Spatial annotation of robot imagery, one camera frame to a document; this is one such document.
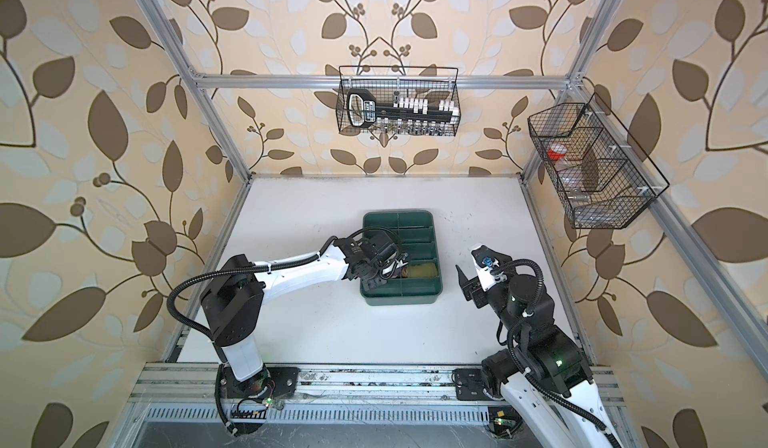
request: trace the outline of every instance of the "metal beam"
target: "metal beam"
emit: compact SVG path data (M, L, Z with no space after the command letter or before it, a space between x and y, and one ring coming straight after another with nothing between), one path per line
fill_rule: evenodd
M586 103L590 93L583 87L571 90L576 102ZM597 112L600 121L617 140L626 139L604 113ZM624 151L648 180L656 179L632 150ZM669 191L648 207L661 226L677 253L688 265L701 287L717 307L720 316L728 323L744 350L752 358L760 373L768 380L768 325L746 299L739 285L730 277L725 267L712 255L712 251L698 236L690 221L672 201Z
M187 93L192 97L197 107L200 108L205 119L208 120L208 126L223 149L224 154L232 163L234 172L240 179L247 181L250 178L248 165L246 165L234 140L232 140L229 132L227 132L224 122L219 117L218 112L216 112L214 102L208 97L204 88L197 86L192 76L192 64L187 59L187 55L179 43L176 33L170 26L170 22L166 19L162 8L160 8L156 0L136 0L136 3L141 11L144 12L144 16L147 17L152 30L157 34L160 44L165 49L165 53L181 78L181 83L187 88Z
M377 78L377 76L366 75L367 78ZM326 75L197 75L193 80L199 88L332 89L339 87L338 76ZM462 75L458 77L456 86L464 90L564 90L568 86L568 78Z

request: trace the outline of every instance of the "black wire basket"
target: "black wire basket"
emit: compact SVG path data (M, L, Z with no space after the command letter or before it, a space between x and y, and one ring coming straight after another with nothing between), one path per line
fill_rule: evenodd
M456 136L462 112L457 68L339 67L336 121L342 135Z
M623 229L669 188L669 180L618 117L627 139L616 140L602 121L607 105L598 102L593 95L586 104L556 105L528 117L528 128L573 228ZM644 175L633 158L648 162L658 179Z

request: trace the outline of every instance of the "white tabletop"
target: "white tabletop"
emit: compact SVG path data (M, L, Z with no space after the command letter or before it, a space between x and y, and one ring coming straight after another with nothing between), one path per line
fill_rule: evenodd
M259 315L256 335L265 362L479 364L501 349L498 317L491 307L476 309L464 299L455 268L474 276L468 249L478 243L538 262L556 305L555 322L572 337L514 178L256 179L220 266L240 253L260 261L313 251L331 235L359 229L365 213L400 209L425 209L434 217L443 283L437 301L369 306L360 282L348 280L294 291ZM196 319L206 324L202 310ZM178 361L218 357L208 339L192 331Z

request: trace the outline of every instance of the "wall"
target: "wall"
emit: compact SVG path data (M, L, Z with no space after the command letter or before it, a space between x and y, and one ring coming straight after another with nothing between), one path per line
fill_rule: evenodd
M766 3L626 0L587 79L763 317ZM588 338L648 447L764 446L768 384L652 215L574 231L549 178L532 187Z
M0 0L5 446L110 437L240 187L147 30L133 0Z

